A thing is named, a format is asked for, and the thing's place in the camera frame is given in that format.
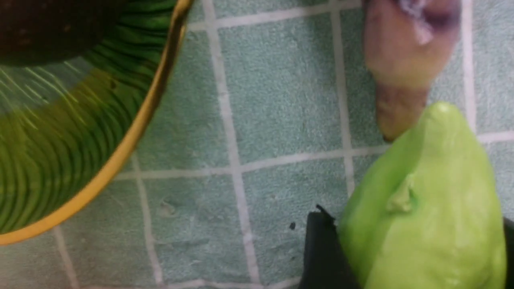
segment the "gold rim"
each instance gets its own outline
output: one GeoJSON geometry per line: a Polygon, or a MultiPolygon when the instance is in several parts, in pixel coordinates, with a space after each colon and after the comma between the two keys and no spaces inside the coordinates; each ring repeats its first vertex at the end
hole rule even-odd
{"type": "Polygon", "coordinates": [[[120,145],[107,160],[97,175],[71,200],[50,215],[22,229],[0,234],[0,245],[9,245],[38,236],[61,224],[91,202],[118,174],[138,141],[143,136],[166,88],[169,76],[182,46],[187,29],[187,17],[194,0],[178,0],[171,17],[170,30],[162,58],[157,68],[150,90],[146,95],[131,127],[120,145]]]}

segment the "green glass bowl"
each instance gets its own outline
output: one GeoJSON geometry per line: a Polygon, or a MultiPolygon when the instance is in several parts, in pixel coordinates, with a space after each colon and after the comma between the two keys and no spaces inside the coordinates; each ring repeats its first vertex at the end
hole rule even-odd
{"type": "Polygon", "coordinates": [[[130,0],[79,57],[0,66],[0,245],[70,218],[121,170],[168,83],[194,0],[130,0]]]}

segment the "chayote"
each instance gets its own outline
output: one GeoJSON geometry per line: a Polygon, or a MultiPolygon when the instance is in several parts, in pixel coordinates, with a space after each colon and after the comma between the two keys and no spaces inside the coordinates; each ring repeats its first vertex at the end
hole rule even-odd
{"type": "Polygon", "coordinates": [[[504,289],[493,168],[456,106],[427,107],[379,157],[338,235],[364,289],[504,289]]]}

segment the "green chayote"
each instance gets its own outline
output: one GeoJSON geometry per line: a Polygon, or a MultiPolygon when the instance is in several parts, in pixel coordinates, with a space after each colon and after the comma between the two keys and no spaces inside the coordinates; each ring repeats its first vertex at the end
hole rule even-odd
{"type": "Polygon", "coordinates": [[[338,234],[364,289],[504,289],[493,168],[450,103],[427,107],[372,165],[338,234]]]}

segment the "vegetable skin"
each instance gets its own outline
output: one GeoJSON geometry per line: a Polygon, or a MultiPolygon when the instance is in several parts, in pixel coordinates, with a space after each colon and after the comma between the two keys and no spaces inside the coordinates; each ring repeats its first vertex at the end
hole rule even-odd
{"type": "Polygon", "coordinates": [[[365,289],[504,289],[506,245],[488,155],[437,102],[371,166],[338,235],[365,289]]]}

